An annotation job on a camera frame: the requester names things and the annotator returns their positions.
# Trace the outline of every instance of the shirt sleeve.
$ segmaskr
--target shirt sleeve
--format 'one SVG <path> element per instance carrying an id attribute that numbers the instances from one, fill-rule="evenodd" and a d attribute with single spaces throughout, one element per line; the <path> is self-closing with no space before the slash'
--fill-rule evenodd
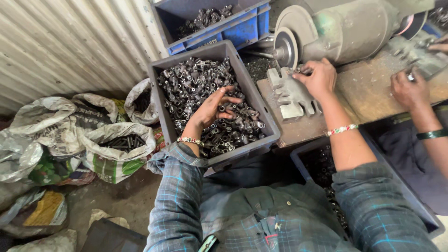
<path id="1" fill-rule="evenodd" d="M 183 143 L 174 143 L 148 162 L 151 171 L 162 173 L 150 232 L 144 251 L 198 251 L 202 242 L 199 205 L 207 160 L 197 158 Z"/>
<path id="2" fill-rule="evenodd" d="M 376 162 L 333 175 L 336 199 L 361 251 L 438 251 L 387 168 Z"/>

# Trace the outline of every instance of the wrist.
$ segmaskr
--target wrist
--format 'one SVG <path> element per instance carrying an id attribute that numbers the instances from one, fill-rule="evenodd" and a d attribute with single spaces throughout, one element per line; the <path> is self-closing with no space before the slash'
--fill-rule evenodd
<path id="1" fill-rule="evenodd" d="M 409 113 L 419 133 L 443 129 L 430 104 L 414 108 Z"/>
<path id="2" fill-rule="evenodd" d="M 420 102 L 409 107 L 410 114 L 418 114 L 421 112 L 433 111 L 429 102 Z"/>
<path id="3" fill-rule="evenodd" d="M 182 137 L 185 136 L 200 140 L 203 129 L 204 129 L 203 124 L 200 121 L 190 119 L 187 125 L 185 125 Z"/>
<path id="4" fill-rule="evenodd" d="M 336 97 L 335 93 L 327 93 L 321 95 L 319 96 L 319 98 L 316 98 L 316 100 L 320 103 L 322 109 L 325 109 L 325 107 L 328 106 L 334 106 L 335 104 L 339 103 L 339 99 Z"/>

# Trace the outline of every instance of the bench grinder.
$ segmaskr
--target bench grinder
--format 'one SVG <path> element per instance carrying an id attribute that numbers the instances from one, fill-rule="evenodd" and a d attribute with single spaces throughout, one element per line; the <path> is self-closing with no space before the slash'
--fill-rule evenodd
<path id="1" fill-rule="evenodd" d="M 434 0 L 356 0 L 310 15 L 292 5 L 277 20 L 272 54 L 293 69 L 323 57 L 334 65 L 368 58 L 394 35 L 414 37 L 432 8 Z"/>

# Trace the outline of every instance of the metal bracket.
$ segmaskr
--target metal bracket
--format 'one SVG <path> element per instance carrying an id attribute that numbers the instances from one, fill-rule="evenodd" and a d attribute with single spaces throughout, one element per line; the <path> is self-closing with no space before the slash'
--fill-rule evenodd
<path id="1" fill-rule="evenodd" d="M 315 114 L 320 115 L 322 110 L 319 108 L 319 103 L 310 95 L 303 83 L 287 74 L 288 70 L 288 67 L 280 69 L 281 78 L 275 68 L 267 71 L 267 79 L 278 98 L 283 120 L 303 116 L 303 109 L 308 117 Z"/>

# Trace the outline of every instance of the wooden workbench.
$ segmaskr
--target wooden workbench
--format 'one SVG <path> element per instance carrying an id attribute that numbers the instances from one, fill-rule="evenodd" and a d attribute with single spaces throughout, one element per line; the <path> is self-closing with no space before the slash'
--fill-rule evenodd
<path id="1" fill-rule="evenodd" d="M 335 93 L 355 123 L 372 122 L 404 112 L 390 93 L 390 76 L 406 67 L 406 62 L 381 51 L 374 59 L 337 69 Z M 448 69 L 438 73 L 428 84 L 432 103 L 448 99 Z M 325 134 L 327 126 L 323 114 L 284 122 L 268 80 L 257 81 L 257 86 L 279 126 L 281 136 L 277 145 L 280 148 Z"/>

